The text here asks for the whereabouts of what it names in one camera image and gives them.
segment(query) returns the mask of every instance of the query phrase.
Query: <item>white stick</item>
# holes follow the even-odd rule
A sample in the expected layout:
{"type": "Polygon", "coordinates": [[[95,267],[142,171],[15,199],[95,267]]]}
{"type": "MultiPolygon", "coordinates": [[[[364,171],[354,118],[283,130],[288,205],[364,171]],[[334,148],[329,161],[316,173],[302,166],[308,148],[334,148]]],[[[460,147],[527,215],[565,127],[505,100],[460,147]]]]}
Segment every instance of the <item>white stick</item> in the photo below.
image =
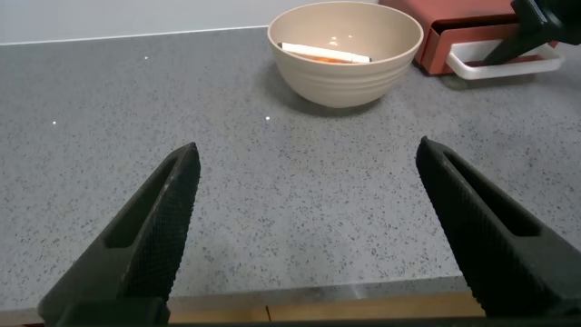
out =
{"type": "Polygon", "coordinates": [[[337,50],[322,49],[315,46],[280,43],[279,47],[282,50],[290,52],[295,55],[306,55],[312,57],[336,59],[341,60],[342,62],[353,64],[367,64],[371,62],[371,58],[365,55],[352,54],[337,50]]]}

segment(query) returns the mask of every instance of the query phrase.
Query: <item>object in bowl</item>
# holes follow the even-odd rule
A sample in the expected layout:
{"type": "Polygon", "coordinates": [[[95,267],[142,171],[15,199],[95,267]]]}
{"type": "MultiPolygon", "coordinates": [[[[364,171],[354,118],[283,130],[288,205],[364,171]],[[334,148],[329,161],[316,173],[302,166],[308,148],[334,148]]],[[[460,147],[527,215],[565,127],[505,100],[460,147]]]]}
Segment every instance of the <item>object in bowl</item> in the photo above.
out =
{"type": "Polygon", "coordinates": [[[323,49],[315,46],[279,43],[279,47],[286,52],[323,63],[367,64],[371,62],[371,58],[365,55],[323,49]]]}
{"type": "Polygon", "coordinates": [[[406,73],[423,30],[411,16],[385,5],[331,2],[304,5],[278,16],[268,37],[290,88],[316,104],[346,108],[380,98],[406,73]],[[332,47],[373,61],[322,63],[283,51],[278,43],[332,47]]]}

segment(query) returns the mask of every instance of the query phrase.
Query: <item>countertop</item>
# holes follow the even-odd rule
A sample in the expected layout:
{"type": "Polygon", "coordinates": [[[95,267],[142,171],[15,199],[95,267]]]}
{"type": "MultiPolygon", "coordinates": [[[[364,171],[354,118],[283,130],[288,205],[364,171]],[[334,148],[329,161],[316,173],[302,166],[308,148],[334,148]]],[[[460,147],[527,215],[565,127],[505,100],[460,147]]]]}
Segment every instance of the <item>countertop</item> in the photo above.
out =
{"type": "Polygon", "coordinates": [[[281,80],[265,34],[0,47],[1,312],[33,310],[189,142],[202,178],[174,307],[465,290],[416,170],[423,135],[581,249],[581,47],[460,89],[411,67],[332,110],[281,80]]]}

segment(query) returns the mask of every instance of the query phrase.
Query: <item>ceramic bowl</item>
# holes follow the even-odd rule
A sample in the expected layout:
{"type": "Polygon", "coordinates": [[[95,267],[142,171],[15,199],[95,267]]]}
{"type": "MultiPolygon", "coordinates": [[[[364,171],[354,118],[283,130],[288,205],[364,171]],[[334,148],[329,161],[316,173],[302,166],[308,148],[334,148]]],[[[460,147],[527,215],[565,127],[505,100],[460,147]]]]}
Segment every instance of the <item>ceramic bowl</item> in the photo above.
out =
{"type": "Polygon", "coordinates": [[[406,73],[423,30],[411,16],[385,5],[331,2],[278,16],[268,37],[282,78],[296,93],[316,104],[345,108],[384,95],[406,73]],[[366,55],[372,62],[318,62],[282,51],[278,43],[366,55]]]}

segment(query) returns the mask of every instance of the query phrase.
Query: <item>gray speckled countertop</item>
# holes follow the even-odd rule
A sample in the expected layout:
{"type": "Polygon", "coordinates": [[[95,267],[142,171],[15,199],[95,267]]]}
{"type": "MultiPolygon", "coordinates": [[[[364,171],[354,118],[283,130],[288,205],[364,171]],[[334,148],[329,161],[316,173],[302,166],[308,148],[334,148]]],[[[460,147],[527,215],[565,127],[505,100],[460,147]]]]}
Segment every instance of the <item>gray speckled countertop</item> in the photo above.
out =
{"type": "Polygon", "coordinates": [[[174,306],[465,289],[415,167],[423,135],[581,249],[581,47],[560,51],[558,72],[462,91],[412,67],[333,111],[282,82],[262,28],[2,46],[0,311],[34,308],[191,141],[174,306]]]}

